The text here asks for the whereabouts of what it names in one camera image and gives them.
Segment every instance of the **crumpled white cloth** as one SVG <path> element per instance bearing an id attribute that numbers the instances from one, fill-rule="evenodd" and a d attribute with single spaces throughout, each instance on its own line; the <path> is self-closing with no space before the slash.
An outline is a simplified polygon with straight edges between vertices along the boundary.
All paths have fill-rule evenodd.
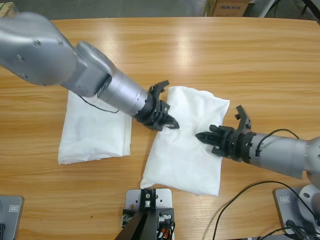
<path id="1" fill-rule="evenodd" d="M 218 195 L 222 157 L 211 153 L 212 145 L 200 142 L 195 135 L 208 132 L 210 125 L 222 125 L 229 100 L 208 91 L 184 86 L 168 89 L 168 113 L 179 129 L 164 127 L 153 142 L 141 189 L 162 184 L 198 195 Z"/>
<path id="2" fill-rule="evenodd" d="M 96 96 L 89 103 L 112 112 L 117 109 Z M 130 155 L 132 118 L 118 111 L 96 109 L 69 91 L 58 153 L 59 164 Z"/>

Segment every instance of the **black cable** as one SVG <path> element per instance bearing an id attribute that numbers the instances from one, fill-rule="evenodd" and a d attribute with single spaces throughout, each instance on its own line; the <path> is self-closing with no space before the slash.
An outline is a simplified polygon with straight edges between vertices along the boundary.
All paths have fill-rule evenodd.
<path id="1" fill-rule="evenodd" d="M 156 238 L 157 238 L 158 240 L 164 240 L 164 239 L 166 239 L 166 240 L 171 240 L 171 239 L 172 239 L 172 236 L 173 236 L 173 234 L 174 234 L 175 228 L 176 228 L 176 223 L 175 223 L 174 221 L 172 221 L 172 222 L 170 222 L 170 223 L 168 223 L 168 224 L 164 224 L 164 225 L 162 226 L 162 228 L 159 229 Z"/>
<path id="2" fill-rule="evenodd" d="M 276 229 L 274 231 L 269 232 L 267 235 L 265 235 L 263 237 L 258 237 L 256 240 L 263 240 L 263 239 L 271 236 L 272 234 L 275 234 L 276 232 L 287 230 L 287 229 L 290 229 L 290 227 L 286 226 L 286 227 L 283 227 L 283 228 Z"/>
<path id="3" fill-rule="evenodd" d="M 304 227 L 302 227 L 302 226 L 286 226 L 286 227 L 279 228 L 279 229 L 276 229 L 276 230 L 274 230 L 274 231 L 271 231 L 271 232 L 269 232 L 267 235 L 265 235 L 265 236 L 263 236 L 263 237 L 258 237 L 256 240 L 263 240 L 263 239 L 271 236 L 272 234 L 275 234 L 276 232 L 279 232 L 279 231 L 282 231 L 282 230 L 288 230 L 288 229 L 292 230 L 292 231 L 293 231 L 295 234 L 297 234 L 298 236 L 305 234 L 305 232 L 297 233 L 297 229 L 295 229 L 295 228 L 306 230 L 306 229 L 305 229 Z M 303 236 L 303 237 L 300 236 L 300 239 L 308 240 L 308 238 L 307 238 L 306 236 Z"/>
<path id="4" fill-rule="evenodd" d="M 101 111 L 104 111 L 104 112 L 108 112 L 108 113 L 111 113 L 111 114 L 116 114 L 117 112 L 119 112 L 119 110 L 117 111 L 110 111 L 110 110 L 105 110 L 105 109 L 102 109 L 100 107 L 97 107 L 96 105 L 93 105 L 92 103 L 88 102 L 87 100 L 85 100 L 82 96 L 79 96 L 79 98 L 81 98 L 86 104 L 89 104 L 90 106 L 96 108 L 96 109 L 99 109 Z"/>
<path id="5" fill-rule="evenodd" d="M 171 239 L 172 239 L 172 236 L 174 235 L 175 228 L 176 228 L 176 223 L 173 222 L 172 231 L 171 231 L 170 235 L 167 237 L 168 240 L 171 240 Z"/>
<path id="6" fill-rule="evenodd" d="M 219 224 L 219 220 L 222 216 L 222 214 L 224 213 L 224 211 L 240 196 L 242 195 L 245 191 L 247 191 L 248 189 L 254 187 L 254 186 L 257 186 L 257 185 L 260 185 L 260 184 L 280 184 L 280 185 L 283 185 L 285 187 L 287 187 L 288 189 L 290 189 L 297 197 L 298 199 L 303 203 L 303 205 L 309 210 L 309 212 L 313 215 L 313 217 L 319 221 L 319 218 L 314 214 L 314 212 L 308 207 L 308 205 L 303 201 L 303 199 L 299 196 L 299 194 L 297 194 L 291 187 L 289 187 L 287 184 L 283 183 L 283 182 L 280 182 L 280 181 L 261 181 L 261 182 L 257 182 L 257 183 L 254 183 L 252 185 L 249 185 L 247 187 L 245 187 L 243 190 L 241 190 L 234 198 L 232 198 L 228 203 L 227 205 L 225 205 L 225 207 L 221 210 L 221 212 L 219 213 L 219 216 L 216 220 L 216 223 L 215 223 L 215 228 L 214 228 L 214 233 L 213 233 L 213 238 L 212 240 L 215 240 L 216 238 L 216 233 L 217 233 L 217 229 L 218 229 L 218 224 Z"/>
<path id="7" fill-rule="evenodd" d="M 271 7 L 269 8 L 268 12 L 266 13 L 266 15 L 276 6 L 278 5 L 278 3 L 280 3 L 281 0 L 276 0 L 272 5 Z"/>
<path id="8" fill-rule="evenodd" d="M 264 137 L 260 140 L 260 142 L 258 143 L 258 145 L 257 145 L 257 147 L 256 147 L 256 150 L 255 150 L 255 156 L 256 156 L 256 157 L 260 157 L 260 152 L 261 152 L 260 147 L 261 147 L 262 142 L 263 142 L 265 139 L 267 139 L 268 137 L 270 137 L 271 135 L 273 135 L 273 134 L 275 134 L 275 133 L 277 133 L 277 132 L 280 132 L 280 131 L 289 132 L 289 133 L 293 134 L 297 139 L 300 139 L 294 132 L 290 131 L 289 129 L 280 128 L 280 129 L 274 130 L 274 131 L 270 132 L 268 135 L 264 136 Z"/>
<path id="9" fill-rule="evenodd" d="M 280 1 L 278 1 L 278 3 L 275 5 L 274 11 L 273 11 L 273 17 L 274 18 L 276 18 L 276 11 L 277 11 L 279 3 L 280 3 Z"/>

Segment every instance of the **robotic arm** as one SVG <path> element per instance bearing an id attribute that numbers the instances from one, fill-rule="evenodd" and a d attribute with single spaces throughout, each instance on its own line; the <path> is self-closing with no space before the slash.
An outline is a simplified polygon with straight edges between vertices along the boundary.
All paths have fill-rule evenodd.
<path id="1" fill-rule="evenodd" d="M 99 99 L 136 118 L 150 129 L 179 128 L 168 114 L 170 106 L 159 100 L 168 81 L 145 91 L 102 52 L 81 41 L 73 47 L 45 17 L 21 13 L 0 19 L 0 65 L 24 80 L 40 85 L 61 85 L 83 97 Z M 237 107 L 238 129 L 210 126 L 196 137 L 213 145 L 212 153 L 281 174 L 301 178 L 307 171 L 320 188 L 320 137 L 302 140 L 251 131 L 251 121 Z"/>
<path id="2" fill-rule="evenodd" d="M 146 127 L 178 129 L 159 100 L 168 81 L 145 91 L 87 42 L 73 47 L 45 17 L 25 12 L 0 19 L 0 65 L 36 85 L 61 85 L 82 97 L 99 99 L 134 117 Z"/>
<path id="3" fill-rule="evenodd" d="M 320 189 L 320 137 L 302 140 L 251 131 L 251 120 L 244 108 L 236 107 L 240 120 L 237 129 L 230 126 L 210 125 L 210 132 L 195 136 L 203 143 L 213 145 L 212 153 L 237 162 L 294 178 L 302 178 L 303 171 L 313 185 Z"/>

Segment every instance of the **wooden table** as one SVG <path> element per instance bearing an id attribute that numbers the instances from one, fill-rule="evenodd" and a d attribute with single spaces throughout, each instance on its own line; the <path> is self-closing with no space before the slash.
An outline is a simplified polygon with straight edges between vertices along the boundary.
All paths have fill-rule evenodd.
<path id="1" fill-rule="evenodd" d="M 241 104 L 255 132 L 288 128 L 304 139 L 320 134 L 316 22 L 182 17 L 54 23 L 72 44 L 93 44 L 145 89 L 169 80 L 171 86 L 229 99 L 225 126 L 238 126 L 234 114 Z M 0 79 L 0 192 L 25 198 L 18 239 L 113 239 L 121 230 L 125 193 L 139 189 L 156 132 L 133 120 L 130 156 L 58 165 L 67 90 L 31 85 L 3 68 Z M 211 239 L 216 219 L 208 225 L 215 212 L 262 180 L 308 184 L 225 159 L 219 197 L 172 189 L 176 239 Z M 279 228 L 277 188 L 282 186 L 260 185 L 241 196 L 222 216 L 217 238 L 261 236 Z"/>

